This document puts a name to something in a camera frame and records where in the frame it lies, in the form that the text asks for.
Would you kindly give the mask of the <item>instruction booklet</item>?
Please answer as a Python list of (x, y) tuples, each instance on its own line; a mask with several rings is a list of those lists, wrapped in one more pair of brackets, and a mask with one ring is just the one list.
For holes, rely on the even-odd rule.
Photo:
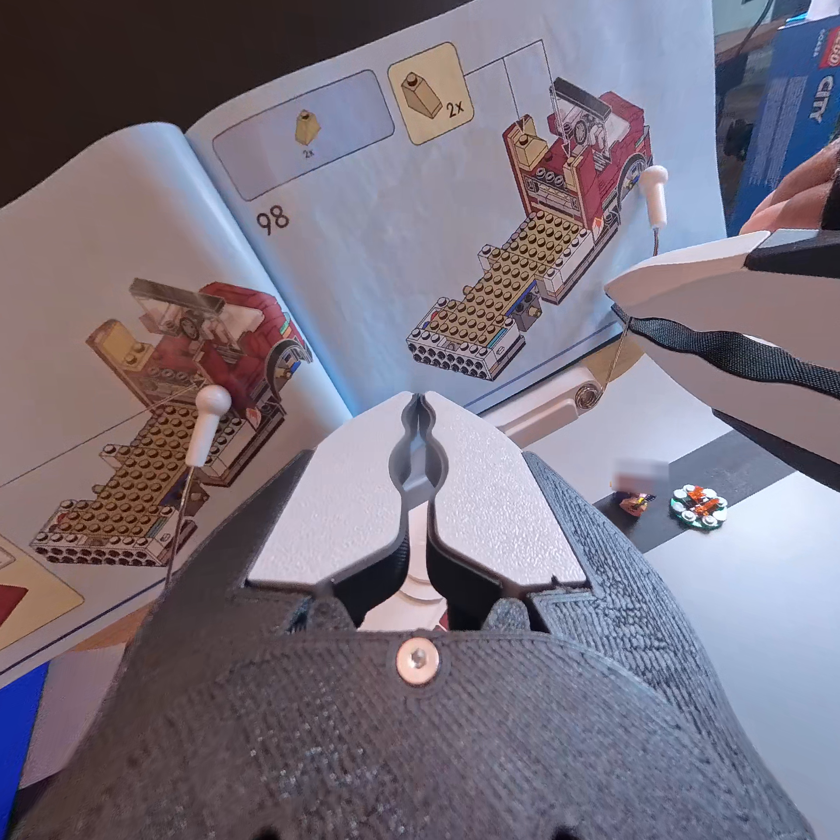
[(712, 2), (2, 2), (2, 686), (393, 394), (480, 413), (722, 231)]

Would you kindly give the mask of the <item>blue toy box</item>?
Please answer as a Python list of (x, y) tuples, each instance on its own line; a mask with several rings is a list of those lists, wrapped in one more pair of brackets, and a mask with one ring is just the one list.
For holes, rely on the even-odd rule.
[(793, 170), (838, 139), (838, 15), (793, 17), (717, 69), (721, 198), (729, 235)]

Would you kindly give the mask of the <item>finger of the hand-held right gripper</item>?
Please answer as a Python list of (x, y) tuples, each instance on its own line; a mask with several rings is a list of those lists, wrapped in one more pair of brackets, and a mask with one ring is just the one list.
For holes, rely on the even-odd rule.
[(719, 412), (771, 434), (838, 433), (838, 369), (731, 329), (612, 309), (660, 368)]
[(838, 350), (839, 233), (781, 229), (674, 250), (605, 293), (632, 317), (731, 329), (786, 350)]

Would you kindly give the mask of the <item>person's right hand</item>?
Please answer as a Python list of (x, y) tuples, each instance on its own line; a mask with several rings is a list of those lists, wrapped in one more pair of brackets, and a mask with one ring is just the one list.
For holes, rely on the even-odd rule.
[(838, 229), (839, 139), (798, 165), (767, 195), (739, 230), (740, 235), (780, 228)]

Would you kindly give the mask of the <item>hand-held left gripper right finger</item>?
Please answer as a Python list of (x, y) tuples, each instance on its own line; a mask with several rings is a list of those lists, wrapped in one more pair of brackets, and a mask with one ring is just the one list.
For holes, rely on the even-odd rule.
[(427, 572), (449, 601), (496, 601), (587, 578), (519, 446), (436, 392), (421, 398), (427, 473)]

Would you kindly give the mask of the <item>white page holder arm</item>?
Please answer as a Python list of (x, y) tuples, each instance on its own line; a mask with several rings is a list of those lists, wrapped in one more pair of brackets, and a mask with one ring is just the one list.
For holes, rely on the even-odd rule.
[[(665, 196), (665, 185), (669, 179), (666, 168), (662, 165), (650, 165), (644, 169), (637, 179), (637, 186), (643, 194), (647, 220), (653, 233), (653, 257), (658, 255), (660, 231), (667, 225), (668, 215)], [(604, 385), (587, 384), (575, 394), (575, 405), (578, 409), (588, 411), (594, 408), (602, 399), (607, 387), (614, 378), (618, 361), (623, 352), (623, 346), (629, 330), (629, 316), (620, 316), (623, 322), (623, 331), (618, 340), (616, 351), (607, 369)]]

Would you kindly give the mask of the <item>black desk strip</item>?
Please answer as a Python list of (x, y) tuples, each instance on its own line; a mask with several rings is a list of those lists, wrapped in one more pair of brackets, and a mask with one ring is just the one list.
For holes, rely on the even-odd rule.
[(610, 496), (594, 503), (642, 553), (686, 531), (669, 512), (673, 489), (702, 480), (707, 488), (719, 490), (729, 505), (734, 506), (794, 472), (792, 467), (732, 430), (672, 461), (668, 467), (669, 484), (656, 490), (656, 499), (640, 518), (627, 514)]

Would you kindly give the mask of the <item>white book stand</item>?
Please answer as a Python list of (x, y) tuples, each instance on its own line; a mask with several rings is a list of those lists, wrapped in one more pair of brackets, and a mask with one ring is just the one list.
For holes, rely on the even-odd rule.
[[(530, 386), (484, 413), (521, 448), (528, 447), (591, 410), (602, 394), (615, 349), (611, 343), (584, 363)], [(361, 629), (380, 632), (433, 628), (445, 607), (427, 580), (426, 538), (420, 513), (409, 514), (411, 566), (400, 591), (370, 610)], [(20, 789), (41, 783), (67, 765), (89, 730), (120, 660), (137, 634), (152, 602), (105, 625), (49, 665), (24, 764)]]

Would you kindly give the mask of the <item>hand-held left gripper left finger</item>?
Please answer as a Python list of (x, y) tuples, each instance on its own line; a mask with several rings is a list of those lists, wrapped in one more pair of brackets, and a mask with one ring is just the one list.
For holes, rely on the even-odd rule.
[(314, 450), (248, 585), (288, 592), (397, 592), (408, 568), (404, 483), (418, 395), (400, 392)]

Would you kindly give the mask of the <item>blue storage bin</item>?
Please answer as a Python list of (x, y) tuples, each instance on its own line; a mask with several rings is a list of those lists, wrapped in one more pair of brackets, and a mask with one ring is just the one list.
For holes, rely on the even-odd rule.
[(4, 837), (28, 754), (49, 664), (1, 689), (1, 836)]

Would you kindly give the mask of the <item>green round brick campfire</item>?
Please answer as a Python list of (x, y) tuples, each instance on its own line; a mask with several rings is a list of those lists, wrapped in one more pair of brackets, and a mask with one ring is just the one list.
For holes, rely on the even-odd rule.
[(688, 529), (717, 530), (728, 518), (727, 500), (713, 489), (702, 486), (676, 488), (668, 506), (671, 517)]

